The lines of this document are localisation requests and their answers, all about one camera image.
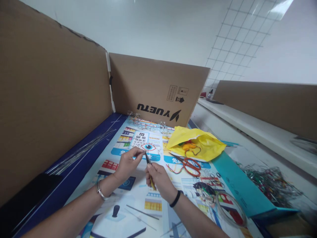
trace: white shelf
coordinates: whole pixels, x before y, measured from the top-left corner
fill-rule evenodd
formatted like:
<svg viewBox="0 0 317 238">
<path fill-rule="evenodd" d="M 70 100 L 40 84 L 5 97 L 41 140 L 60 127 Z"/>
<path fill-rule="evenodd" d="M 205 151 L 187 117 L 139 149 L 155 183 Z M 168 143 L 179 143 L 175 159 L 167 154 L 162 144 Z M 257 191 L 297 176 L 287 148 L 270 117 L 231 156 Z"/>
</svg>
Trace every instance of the white shelf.
<svg viewBox="0 0 317 238">
<path fill-rule="evenodd" d="M 295 134 L 226 105 L 214 104 L 205 99 L 199 99 L 198 103 L 317 178 L 317 156 L 293 145 L 290 140 L 296 137 Z"/>
</svg>

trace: yuetu logo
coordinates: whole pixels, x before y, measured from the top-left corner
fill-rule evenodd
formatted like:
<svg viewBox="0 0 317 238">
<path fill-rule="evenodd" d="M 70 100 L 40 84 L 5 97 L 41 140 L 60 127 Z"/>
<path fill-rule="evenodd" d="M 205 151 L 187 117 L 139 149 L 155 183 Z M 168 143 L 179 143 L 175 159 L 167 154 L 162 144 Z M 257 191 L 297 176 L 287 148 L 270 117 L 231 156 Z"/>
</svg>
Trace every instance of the yuetu logo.
<svg viewBox="0 0 317 238">
<path fill-rule="evenodd" d="M 161 116 L 163 115 L 163 116 L 166 116 L 166 117 L 169 117 L 169 113 L 170 113 L 169 110 L 166 113 L 164 113 L 164 110 L 162 108 L 157 108 L 157 107 L 152 107 L 152 106 L 150 107 L 148 105 L 146 105 L 145 108 L 144 108 L 144 105 L 141 104 L 141 103 L 138 104 L 138 108 L 137 109 L 141 110 L 141 111 L 146 111 L 146 112 L 150 112 L 150 113 L 159 114 Z M 180 112 L 181 112 L 181 110 L 179 110 L 176 113 L 174 113 L 169 120 L 172 121 L 175 118 L 175 121 L 177 121 L 178 118 L 179 118 L 179 113 Z"/>
</svg>

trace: silver bracelet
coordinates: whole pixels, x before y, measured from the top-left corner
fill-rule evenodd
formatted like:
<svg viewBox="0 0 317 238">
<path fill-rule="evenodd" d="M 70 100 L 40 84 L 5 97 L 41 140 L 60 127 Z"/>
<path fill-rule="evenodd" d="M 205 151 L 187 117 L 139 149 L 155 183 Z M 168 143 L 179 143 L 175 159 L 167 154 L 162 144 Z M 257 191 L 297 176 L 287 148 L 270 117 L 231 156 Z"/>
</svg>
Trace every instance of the silver bracelet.
<svg viewBox="0 0 317 238">
<path fill-rule="evenodd" d="M 103 199 L 104 201 L 106 201 L 110 196 L 109 196 L 109 197 L 105 197 L 105 196 L 102 194 L 101 188 L 100 188 L 100 186 L 99 186 L 99 182 L 100 182 L 100 180 L 98 180 L 98 182 L 97 182 L 97 193 L 99 193 L 100 196 L 102 197 L 102 199 Z"/>
</svg>

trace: forearm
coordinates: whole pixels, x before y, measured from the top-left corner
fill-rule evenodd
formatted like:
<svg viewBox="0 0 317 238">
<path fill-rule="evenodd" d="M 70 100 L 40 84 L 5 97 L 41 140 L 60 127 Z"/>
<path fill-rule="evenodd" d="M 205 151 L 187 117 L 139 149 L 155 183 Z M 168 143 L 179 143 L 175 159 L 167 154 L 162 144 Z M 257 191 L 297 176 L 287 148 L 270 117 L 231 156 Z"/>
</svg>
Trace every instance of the forearm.
<svg viewBox="0 0 317 238">
<path fill-rule="evenodd" d="M 174 206 L 191 237 L 228 237 L 209 217 L 197 208 L 186 196 L 181 194 Z"/>
<path fill-rule="evenodd" d="M 102 180 L 99 185 L 102 194 L 108 197 L 123 182 L 114 175 L 110 175 Z M 23 237 L 76 237 L 103 202 L 94 186 L 41 222 Z"/>
</svg>

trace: plastic bag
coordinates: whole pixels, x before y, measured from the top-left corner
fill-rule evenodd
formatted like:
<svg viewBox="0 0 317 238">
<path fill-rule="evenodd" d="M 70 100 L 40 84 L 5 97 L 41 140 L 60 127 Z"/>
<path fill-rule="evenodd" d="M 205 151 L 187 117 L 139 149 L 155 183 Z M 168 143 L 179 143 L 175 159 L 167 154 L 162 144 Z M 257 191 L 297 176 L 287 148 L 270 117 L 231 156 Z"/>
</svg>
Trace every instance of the plastic bag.
<svg viewBox="0 0 317 238">
<path fill-rule="evenodd" d="M 199 152 L 199 148 L 195 148 L 192 150 L 194 153 L 199 152 L 197 155 L 194 155 L 191 151 L 188 151 L 186 154 L 188 157 L 193 157 L 199 161 L 208 162 L 216 158 L 226 147 L 224 143 L 209 132 L 204 132 L 200 129 L 188 129 L 176 126 L 166 148 L 184 156 L 185 151 L 182 149 L 183 146 L 179 144 L 189 140 L 199 146 L 201 151 Z"/>
</svg>

